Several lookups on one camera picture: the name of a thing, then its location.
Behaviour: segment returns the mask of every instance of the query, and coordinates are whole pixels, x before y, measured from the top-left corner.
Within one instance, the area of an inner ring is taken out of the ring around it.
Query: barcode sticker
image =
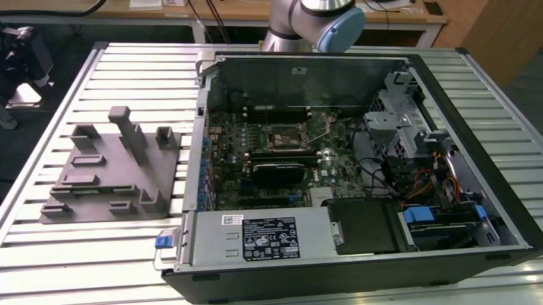
[[[244,220],[243,215],[223,215],[223,225],[230,226],[234,224],[242,224],[242,221]]]

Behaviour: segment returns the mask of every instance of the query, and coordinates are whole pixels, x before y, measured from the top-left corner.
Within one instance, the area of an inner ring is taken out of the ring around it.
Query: wooden desk
[[[87,10],[96,0],[0,0],[2,10]],[[227,26],[267,27],[270,1],[224,0],[214,1]],[[203,0],[192,0],[196,11],[207,25],[216,25],[208,6]],[[160,11],[130,11],[130,0],[108,0],[102,9],[86,18],[59,17],[2,17],[3,22],[50,23],[50,24],[131,24],[131,25],[188,25],[192,27],[195,42],[204,43],[204,31],[195,21],[195,14],[188,6],[164,6]],[[384,12],[367,12],[366,29],[422,31],[418,46],[432,46],[442,26],[448,22],[446,16],[430,15],[418,0],[412,10],[388,13],[390,26]]]

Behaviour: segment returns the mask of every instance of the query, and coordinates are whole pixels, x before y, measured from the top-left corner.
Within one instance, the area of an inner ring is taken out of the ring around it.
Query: sticker
[[[242,224],[243,219],[243,215],[223,215],[223,225]]]
[[[164,17],[188,18],[187,14],[164,14]]]
[[[292,75],[306,75],[307,68],[292,68]]]
[[[299,258],[298,230],[294,217],[246,219],[243,225],[246,261]]]

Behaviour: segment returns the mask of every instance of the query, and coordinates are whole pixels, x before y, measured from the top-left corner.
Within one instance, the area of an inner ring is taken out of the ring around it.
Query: black cable
[[[218,22],[219,26],[219,31],[220,35],[223,37],[224,43],[230,44],[230,37],[228,37],[228,31],[223,23],[223,19],[220,18],[220,14],[216,10],[215,4],[212,0],[206,0],[207,6],[210,7],[211,14],[214,15],[215,21]]]
[[[6,10],[0,11],[0,17],[10,16],[55,16],[55,17],[84,17],[96,12],[108,0],[99,0],[87,11],[43,11],[43,10]]]
[[[227,37],[227,43],[231,43],[228,30],[227,30],[227,27],[224,25],[223,18],[220,17],[220,14],[219,14],[218,8],[215,6],[214,0],[208,0],[208,2],[210,2],[210,5],[211,5],[211,7],[212,7],[212,9],[215,11],[215,15],[216,15],[216,18],[218,18],[218,20],[220,22],[220,26],[223,27],[224,34],[226,34],[226,37]]]
[[[202,27],[203,30],[204,30],[207,39],[210,39],[210,43],[215,43],[215,42],[214,42],[214,38],[211,38],[211,34],[210,34],[210,32],[207,31],[206,24],[204,24],[204,22],[202,21],[200,15],[199,15],[199,13],[196,12],[195,6],[192,5],[192,0],[188,0],[188,6],[190,6],[190,8],[192,9],[192,12],[194,12],[194,14],[195,14],[198,24],[200,24],[200,27]]]
[[[367,7],[371,10],[374,10],[374,11],[384,11],[384,17],[387,18],[387,31],[388,31],[388,29],[391,28],[391,23],[390,23],[390,20],[388,20],[388,13],[399,13],[400,11],[390,11],[390,10],[387,10],[384,8],[384,6],[379,2],[376,2],[376,4],[382,7],[382,10],[378,10],[376,8],[370,6],[370,4],[366,2],[366,0],[363,0],[363,1],[364,1],[364,4],[367,5]]]

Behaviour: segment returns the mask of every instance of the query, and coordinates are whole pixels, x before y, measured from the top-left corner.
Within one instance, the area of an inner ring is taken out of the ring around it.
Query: red cable
[[[416,188],[416,186],[418,186],[418,184],[419,184],[419,175],[422,174],[422,173],[426,173],[426,172],[428,172],[430,170],[419,170],[419,172],[416,173],[416,175],[415,175],[415,187],[414,188]]]

